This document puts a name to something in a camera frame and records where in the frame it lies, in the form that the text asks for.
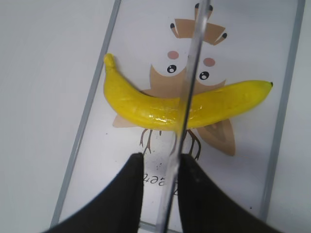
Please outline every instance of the banana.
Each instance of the banana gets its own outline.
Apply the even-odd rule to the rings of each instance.
[[[117,70],[114,57],[104,56],[104,96],[121,117],[152,130],[174,131],[179,98],[151,97],[135,89]],[[200,128],[244,113],[260,104],[273,83],[245,81],[193,96],[188,129]]]

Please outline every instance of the owl illustration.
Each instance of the owl illustration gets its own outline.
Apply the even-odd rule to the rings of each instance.
[[[194,7],[194,20],[193,19],[175,19],[175,23],[170,24],[170,29],[176,39],[183,39],[183,38],[192,38],[195,19],[197,17],[199,4],[196,4]],[[208,18],[211,16],[213,12],[213,7],[209,7]],[[204,43],[208,43],[212,46],[216,46],[219,43],[223,42],[227,38],[227,33],[225,33],[225,27],[207,23],[207,30],[204,37]],[[184,76],[186,75],[186,67],[184,67],[179,73],[174,73],[177,71],[176,64],[174,64],[174,60],[178,59],[179,54],[177,51],[168,51],[167,56],[171,62],[167,66],[167,74],[169,76],[165,76],[160,74],[153,65],[150,67],[150,89],[142,90],[142,93],[146,95],[159,97],[159,98],[177,98],[180,95],[182,81]],[[194,92],[193,94],[200,94],[206,91],[214,90],[220,88],[225,85],[226,80],[220,81],[216,85],[204,85],[199,82],[199,80],[208,81],[209,78],[209,71],[208,69],[215,65],[216,61],[211,57],[206,57],[201,59],[201,61],[206,68],[205,71],[202,71],[197,74],[195,85],[194,85]],[[123,119],[121,116],[117,115],[113,126],[116,128],[125,128],[125,127],[136,127],[136,125],[130,123],[129,121]],[[140,138],[140,145],[143,145],[144,135],[149,129],[144,129],[141,134]],[[235,141],[234,141],[234,134],[233,129],[230,123],[230,120],[223,120],[218,123],[207,125],[202,128],[198,129],[191,129],[187,130],[187,134],[191,137],[191,147],[189,150],[189,154],[192,155],[192,151],[194,148],[195,143],[198,145],[198,150],[195,155],[195,159],[198,160],[200,153],[201,153],[201,139],[199,139],[194,131],[197,131],[200,135],[201,139],[206,143],[210,144],[212,147],[224,152],[227,155],[235,155]],[[153,130],[149,130],[148,135],[148,142],[147,145],[144,147],[144,153],[150,149],[151,144],[151,135]]]

